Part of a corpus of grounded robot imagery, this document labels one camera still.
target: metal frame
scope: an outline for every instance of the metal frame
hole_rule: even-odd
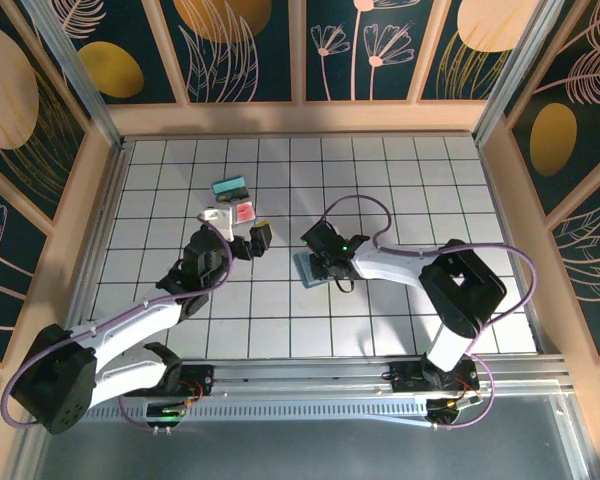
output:
[[[544,0],[538,3],[518,41],[518,46],[507,59],[489,95],[487,106],[478,120],[474,135],[478,146],[484,145],[489,138],[516,88],[540,52],[545,38],[558,20],[563,3],[564,0]]]

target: grid tile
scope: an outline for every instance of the grid tile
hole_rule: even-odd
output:
[[[146,218],[116,220],[109,248],[144,248],[148,227]]]
[[[247,358],[249,320],[211,320],[207,358]]]
[[[227,149],[227,162],[257,162],[258,140],[256,138],[232,138]]]
[[[320,162],[291,162],[292,187],[321,187],[322,164]]]
[[[211,191],[211,184],[224,178],[224,164],[196,163],[193,167],[191,188]]]
[[[288,138],[262,138],[258,160],[261,162],[288,162],[289,161],[289,139]]]
[[[323,138],[322,159],[353,160],[353,145],[350,138]]]
[[[425,185],[453,185],[453,172],[449,162],[420,162],[422,181]]]
[[[147,140],[136,142],[131,157],[132,164],[162,163],[164,140]]]
[[[159,190],[182,190],[188,189],[191,182],[191,171],[193,165],[178,163],[173,165],[163,165],[160,171]]]
[[[252,285],[252,318],[289,317],[288,282],[254,282]]]
[[[469,234],[473,241],[502,239],[469,137],[216,138],[138,146],[94,294],[93,317],[110,315],[154,288],[200,228],[194,217],[215,203],[210,188],[215,181],[242,175],[258,219],[268,220],[273,231],[264,257],[236,260],[229,283],[199,312],[169,333],[152,336],[183,358],[426,350],[440,320],[424,291],[375,280],[358,281],[353,293],[345,294],[335,283],[305,289],[298,281],[291,254],[306,249],[300,236],[342,196],[369,195],[392,211],[393,227],[380,238],[384,244],[431,248],[450,238],[468,241]],[[345,237],[371,236],[386,225],[382,210],[363,199],[343,201],[329,221]],[[250,225],[237,226],[236,233],[248,236]],[[509,255],[476,251],[507,286],[498,310],[517,303]],[[485,332],[474,351],[498,349],[535,350],[523,312]]]
[[[415,137],[416,152],[420,160],[442,160],[449,158],[444,140],[439,137]]]
[[[387,160],[416,160],[416,148],[411,137],[385,137]]]
[[[331,320],[329,318],[291,319],[291,356],[331,356]]]
[[[389,175],[384,163],[356,160],[355,167],[358,185],[370,187],[389,185]]]
[[[186,216],[188,197],[188,190],[158,190],[152,216],[156,218]]]
[[[160,176],[160,165],[131,165],[127,172],[125,190],[155,190]]]
[[[146,218],[151,213],[151,207],[156,192],[152,190],[130,190],[122,193],[118,218]]]
[[[391,185],[422,185],[418,162],[387,162],[387,166]]]
[[[292,138],[292,162],[319,162],[322,160],[319,138]]]
[[[382,138],[354,138],[353,153],[356,160],[385,160]]]
[[[227,140],[198,140],[196,163],[224,163],[227,158]]]
[[[197,140],[169,140],[162,163],[193,163]]]
[[[257,318],[251,320],[249,358],[288,358],[288,318]]]
[[[333,318],[331,329],[335,356],[373,356],[373,338],[369,317]]]
[[[411,317],[373,317],[371,321],[376,355],[415,355]]]
[[[486,185],[487,179],[480,160],[451,160],[453,176],[458,185]]]
[[[445,137],[449,158],[467,160],[478,158],[478,151],[471,137]]]

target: dark blue panel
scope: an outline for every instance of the dark blue panel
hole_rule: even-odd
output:
[[[600,354],[600,187],[553,235]]]
[[[402,3],[403,6],[374,8],[360,14],[355,59],[356,100],[371,98],[372,80],[373,100],[405,100],[409,93],[431,13],[431,2],[422,1],[411,5],[412,2],[405,0],[394,3]],[[351,99],[351,67],[357,15],[358,10],[353,2],[307,1],[307,100],[327,100],[324,77],[331,100]],[[341,31],[331,40],[335,30],[328,27],[337,29],[339,26]],[[406,34],[399,30],[404,27]],[[383,53],[384,46],[389,42],[393,46]],[[321,56],[318,48],[324,47],[327,47],[325,50],[329,55]],[[381,57],[383,65],[375,68],[372,79],[369,59],[374,56]]]
[[[423,100],[486,99],[511,52],[484,53],[467,47],[458,35],[461,4],[462,0],[451,1],[422,92]]]
[[[571,10],[571,7],[573,6],[574,1],[575,0],[565,0],[564,3],[562,4],[562,8],[560,9],[560,14],[558,15],[558,19],[556,20],[555,25],[547,34],[547,37],[545,38],[544,42],[542,43],[542,47],[540,48],[540,51],[538,52],[536,59],[534,60],[534,62],[531,64],[531,66],[525,73],[524,77],[520,81],[520,85],[518,85],[518,88],[516,88],[515,92],[513,92],[513,95],[511,96],[511,100],[509,100],[509,103],[507,103],[507,106],[504,108],[505,115],[509,116],[509,113],[511,112],[511,110],[513,109],[515,104],[518,102],[518,98],[520,98],[520,95],[522,95],[522,91],[527,86],[527,82],[529,81],[529,78],[531,77],[531,75],[533,75],[533,72],[535,72],[536,68],[538,68],[538,64],[542,61],[542,57],[544,57],[544,54],[546,53],[547,48],[549,48],[549,45],[551,44],[553,37],[555,37],[556,33],[558,33],[558,30],[560,30],[560,27],[562,26],[564,19],[567,17],[567,14]]]
[[[228,4],[237,4],[237,2],[239,0],[230,1]],[[264,5],[266,2],[267,0],[260,2],[260,5]],[[193,4],[202,5],[202,2],[193,2]],[[219,1],[209,2],[209,5],[220,4]],[[173,0],[162,0],[161,5],[178,57],[178,63],[182,70],[182,76],[185,84],[191,86],[189,88],[191,102],[246,102],[250,98],[254,102],[291,100],[289,7],[287,0],[271,0],[269,21],[260,32],[256,32],[253,36],[255,50],[252,53],[246,53],[247,42],[234,43],[234,48],[229,52],[226,44],[218,44],[217,42],[212,44],[212,42],[198,37],[182,19],[174,6]],[[198,62],[200,66],[199,74],[190,72],[192,60],[187,46],[187,36],[190,41],[199,41],[199,53],[201,55]],[[212,52],[214,49],[216,52],[220,52],[219,57],[222,57],[222,60],[213,61]],[[252,73],[248,76],[238,75],[249,60],[251,60],[253,68]],[[215,72],[215,81],[200,80],[201,87],[198,88],[198,79],[206,78],[205,71]],[[250,88],[249,85],[256,78],[257,85],[255,86],[255,92],[253,92],[253,88]]]
[[[596,31],[589,27],[597,4],[598,2],[592,1],[583,13],[567,40],[568,47],[558,53],[536,89],[536,93],[531,97],[513,126],[516,142],[529,170],[540,203],[547,214],[600,163],[600,95],[595,93],[600,91],[600,62],[598,62],[597,68],[572,72],[574,64],[584,55],[595,54],[594,44],[584,33]],[[592,82],[576,86],[574,82],[567,81],[570,72],[572,78],[573,75],[576,75],[583,82]],[[571,98],[567,93],[567,86],[575,86]],[[588,100],[585,100],[583,94],[587,92],[589,92],[586,95]],[[572,112],[577,123],[577,135],[575,147],[564,166],[552,175],[548,175],[546,172],[545,175],[542,175],[532,164],[531,133],[540,112],[550,104],[559,104]],[[554,145],[569,141],[568,138],[561,135],[563,135],[563,131],[560,129],[549,129],[545,133],[545,136],[553,136],[549,140]]]
[[[18,6],[29,20],[20,1]],[[108,104],[174,103],[175,97],[142,2],[103,0],[99,4],[91,2],[88,10],[91,13],[87,18],[91,19],[93,25],[74,31],[71,41],[76,50],[93,42],[112,43],[133,57],[144,77],[144,85],[139,93],[127,98],[117,98],[102,93],[104,101]]]
[[[0,232],[0,327],[13,327],[46,237],[1,196]],[[10,330],[0,330],[0,361],[10,338]]]

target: floral wallpaper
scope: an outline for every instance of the floral wallpaper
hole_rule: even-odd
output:
[[[46,236],[0,196],[0,363],[44,247]]]
[[[420,0],[307,0],[306,100],[406,100],[431,13]]]

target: black grid line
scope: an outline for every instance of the black grid line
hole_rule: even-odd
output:
[[[256,184],[254,187],[255,193],[253,196],[253,205],[257,205],[258,202],[258,174],[260,173],[260,140],[258,140],[258,146],[256,147]],[[251,312],[253,310],[253,270],[254,261],[251,260],[251,289],[249,291],[249,329],[247,331],[247,357],[251,358]]]

